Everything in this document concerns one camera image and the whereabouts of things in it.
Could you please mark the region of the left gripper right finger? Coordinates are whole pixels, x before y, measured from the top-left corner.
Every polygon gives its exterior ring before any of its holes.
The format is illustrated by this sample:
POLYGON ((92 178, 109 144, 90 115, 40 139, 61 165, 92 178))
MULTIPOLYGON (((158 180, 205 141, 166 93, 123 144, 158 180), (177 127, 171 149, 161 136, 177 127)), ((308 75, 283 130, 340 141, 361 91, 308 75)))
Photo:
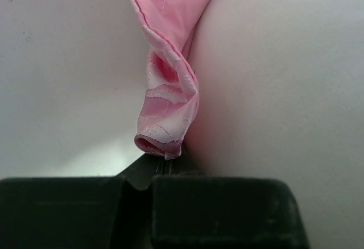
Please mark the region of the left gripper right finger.
POLYGON ((201 167, 191 158, 186 145, 182 145, 181 155, 165 161, 165 175, 203 176, 201 167))

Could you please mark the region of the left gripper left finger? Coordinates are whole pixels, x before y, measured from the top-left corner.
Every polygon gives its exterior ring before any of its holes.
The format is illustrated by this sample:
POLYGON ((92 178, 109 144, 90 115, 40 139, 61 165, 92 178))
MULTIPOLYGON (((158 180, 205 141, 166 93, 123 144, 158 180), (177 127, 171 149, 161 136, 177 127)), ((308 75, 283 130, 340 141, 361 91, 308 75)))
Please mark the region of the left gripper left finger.
POLYGON ((144 191, 151 185, 154 176, 163 174, 165 162, 163 157, 145 153, 116 177, 126 180, 134 189, 144 191))

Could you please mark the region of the white pillow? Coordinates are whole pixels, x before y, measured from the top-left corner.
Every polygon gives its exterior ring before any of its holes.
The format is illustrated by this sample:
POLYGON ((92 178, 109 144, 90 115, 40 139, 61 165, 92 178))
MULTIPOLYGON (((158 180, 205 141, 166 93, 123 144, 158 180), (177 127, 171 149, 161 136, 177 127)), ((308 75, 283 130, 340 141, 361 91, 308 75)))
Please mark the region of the white pillow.
POLYGON ((188 153, 286 182, 313 248, 363 247, 363 0, 211 0, 188 153))

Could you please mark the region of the pink pillowcase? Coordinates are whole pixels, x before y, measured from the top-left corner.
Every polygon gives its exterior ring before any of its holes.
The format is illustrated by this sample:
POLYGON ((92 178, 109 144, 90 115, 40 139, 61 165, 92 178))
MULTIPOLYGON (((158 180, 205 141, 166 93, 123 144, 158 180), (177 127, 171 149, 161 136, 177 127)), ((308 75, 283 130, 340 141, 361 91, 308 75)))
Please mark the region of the pink pillowcase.
POLYGON ((198 20, 210 0, 130 0, 150 46, 147 89, 134 139, 142 151, 167 160, 181 155, 199 104, 188 63, 198 20))

